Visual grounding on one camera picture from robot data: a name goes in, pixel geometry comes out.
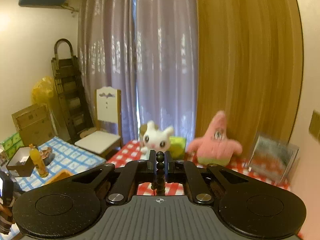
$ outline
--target picture frame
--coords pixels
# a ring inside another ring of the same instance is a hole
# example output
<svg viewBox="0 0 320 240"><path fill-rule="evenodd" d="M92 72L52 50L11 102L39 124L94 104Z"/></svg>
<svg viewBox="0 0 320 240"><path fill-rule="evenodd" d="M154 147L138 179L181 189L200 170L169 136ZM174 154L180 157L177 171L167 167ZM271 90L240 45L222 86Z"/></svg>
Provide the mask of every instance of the picture frame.
<svg viewBox="0 0 320 240"><path fill-rule="evenodd" d="M287 178L298 156L298 151L299 148L296 145L276 141L258 133L245 166L249 171L253 170L268 177L277 185Z"/></svg>

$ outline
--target light switch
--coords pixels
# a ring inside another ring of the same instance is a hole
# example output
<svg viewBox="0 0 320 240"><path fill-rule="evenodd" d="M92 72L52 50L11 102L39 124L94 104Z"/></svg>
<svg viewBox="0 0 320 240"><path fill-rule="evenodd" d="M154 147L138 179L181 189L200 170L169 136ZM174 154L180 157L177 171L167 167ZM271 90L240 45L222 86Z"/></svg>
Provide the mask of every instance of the light switch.
<svg viewBox="0 0 320 240"><path fill-rule="evenodd" d="M310 125L309 125L309 132L313 135L316 140L319 140L320 136L320 114L313 110Z"/></svg>

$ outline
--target black bead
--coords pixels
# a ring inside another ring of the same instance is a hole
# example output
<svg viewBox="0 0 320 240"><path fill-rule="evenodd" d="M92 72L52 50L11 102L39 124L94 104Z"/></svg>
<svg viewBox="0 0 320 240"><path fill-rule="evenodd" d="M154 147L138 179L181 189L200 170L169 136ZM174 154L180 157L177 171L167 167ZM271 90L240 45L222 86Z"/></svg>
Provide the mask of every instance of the black bead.
<svg viewBox="0 0 320 240"><path fill-rule="evenodd" d="M157 193L158 193L158 191L163 191L163 190L164 190L164 185L159 185L158 184Z"/></svg>
<svg viewBox="0 0 320 240"><path fill-rule="evenodd" d="M157 159L157 162L160 162L160 163L164 162L164 156L161 154L159 154L156 159Z"/></svg>
<svg viewBox="0 0 320 240"><path fill-rule="evenodd" d="M164 170L157 170L157 177L163 177Z"/></svg>
<svg viewBox="0 0 320 240"><path fill-rule="evenodd" d="M164 179L163 178L158 178L157 179L157 185L164 185Z"/></svg>
<svg viewBox="0 0 320 240"><path fill-rule="evenodd" d="M163 163L157 163L157 169L163 170L164 164Z"/></svg>

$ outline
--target wooden chair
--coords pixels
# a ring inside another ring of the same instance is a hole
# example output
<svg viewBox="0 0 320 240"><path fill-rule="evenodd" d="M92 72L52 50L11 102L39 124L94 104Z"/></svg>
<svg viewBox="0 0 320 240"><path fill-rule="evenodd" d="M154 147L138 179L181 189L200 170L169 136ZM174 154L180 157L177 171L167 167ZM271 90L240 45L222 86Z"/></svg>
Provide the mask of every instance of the wooden chair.
<svg viewBox="0 0 320 240"><path fill-rule="evenodd" d="M118 134L103 131L100 121L116 123ZM103 158L116 147L122 147L121 90L102 87L95 91L95 128L84 131L75 145Z"/></svg>

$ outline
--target orange juice bottle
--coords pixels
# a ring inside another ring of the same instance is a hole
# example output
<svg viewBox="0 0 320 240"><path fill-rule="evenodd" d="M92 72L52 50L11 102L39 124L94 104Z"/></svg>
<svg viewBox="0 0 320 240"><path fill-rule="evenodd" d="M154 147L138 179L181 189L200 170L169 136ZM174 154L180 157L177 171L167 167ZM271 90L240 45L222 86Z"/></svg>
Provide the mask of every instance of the orange juice bottle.
<svg viewBox="0 0 320 240"><path fill-rule="evenodd" d="M30 144L29 147L30 147L30 158L33 164L35 165L40 177L44 178L48 176L49 172L46 166L44 165L40 152L34 147L33 144Z"/></svg>

